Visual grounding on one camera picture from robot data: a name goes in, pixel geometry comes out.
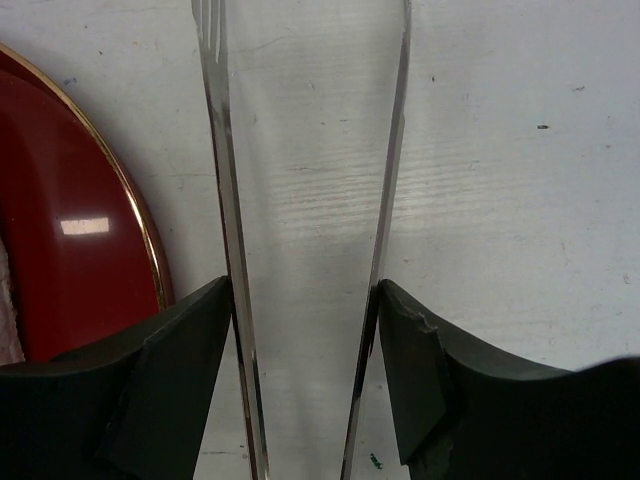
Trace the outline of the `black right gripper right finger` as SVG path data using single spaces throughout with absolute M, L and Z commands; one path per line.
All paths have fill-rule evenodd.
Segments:
M 639 361 L 540 364 L 380 286 L 399 459 L 414 479 L 635 479 Z

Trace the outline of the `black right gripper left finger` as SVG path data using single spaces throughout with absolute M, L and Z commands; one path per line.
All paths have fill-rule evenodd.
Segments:
M 1 369 L 5 479 L 190 479 L 231 318 L 220 277 L 47 362 Z

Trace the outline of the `long toasted bread roll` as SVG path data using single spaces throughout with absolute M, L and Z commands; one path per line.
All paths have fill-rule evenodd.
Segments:
M 11 276 L 4 244 L 1 244 L 1 304 L 0 304 L 0 361 L 1 365 L 25 360 L 16 323 L 16 311 L 11 298 Z

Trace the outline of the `metal serving tongs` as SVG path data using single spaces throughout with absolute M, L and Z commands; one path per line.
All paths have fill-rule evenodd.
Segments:
M 212 137 L 226 266 L 232 285 L 232 319 L 250 470 L 252 478 L 268 479 L 271 473 L 231 123 L 226 4 L 223 1 L 194 1 L 191 11 L 196 27 Z M 380 283 L 389 243 L 404 136 L 412 32 L 411 2 L 403 2 L 402 13 L 399 63 L 381 201 L 341 461 L 340 476 L 343 479 L 350 479 L 354 475 L 365 376 L 376 336 L 381 297 Z

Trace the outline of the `dark red round plate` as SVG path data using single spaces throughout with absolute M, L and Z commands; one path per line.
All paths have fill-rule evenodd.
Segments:
M 124 165 L 38 67 L 1 51 L 1 241 L 13 335 L 45 362 L 172 304 L 160 235 Z

